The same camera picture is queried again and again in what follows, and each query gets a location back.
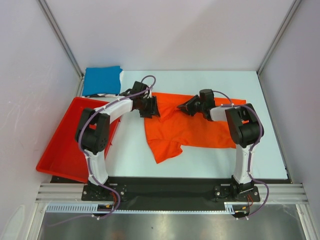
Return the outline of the orange t shirt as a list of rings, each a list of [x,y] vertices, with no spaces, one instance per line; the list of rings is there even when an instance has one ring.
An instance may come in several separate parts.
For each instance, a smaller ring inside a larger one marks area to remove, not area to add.
[[[201,113],[184,114],[178,105],[191,95],[155,92],[160,117],[146,118],[146,142],[154,160],[160,164],[183,153],[182,146],[234,149],[229,127],[225,121],[208,121]]]

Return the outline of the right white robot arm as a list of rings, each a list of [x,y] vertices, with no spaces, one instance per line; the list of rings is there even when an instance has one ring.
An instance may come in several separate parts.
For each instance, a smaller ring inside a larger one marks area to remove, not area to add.
[[[255,147],[264,135],[264,127],[252,104],[235,104],[229,97],[228,104],[216,104],[214,93],[212,89],[202,89],[177,108],[189,116],[201,113],[208,121],[227,122],[236,146],[236,161],[230,186],[225,190],[226,195],[221,197],[242,201],[247,199],[257,182],[252,174],[252,163]]]

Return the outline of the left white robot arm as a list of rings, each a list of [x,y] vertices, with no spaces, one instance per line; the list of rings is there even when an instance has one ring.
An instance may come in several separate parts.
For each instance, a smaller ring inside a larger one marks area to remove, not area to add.
[[[105,148],[109,144],[110,126],[124,114],[139,111],[141,118],[159,117],[157,97],[152,95],[156,79],[148,85],[135,81],[132,88],[120,93],[112,102],[97,108],[85,108],[75,133],[79,150],[88,169],[88,192],[105,200],[116,191],[105,184],[109,175],[105,166]]]

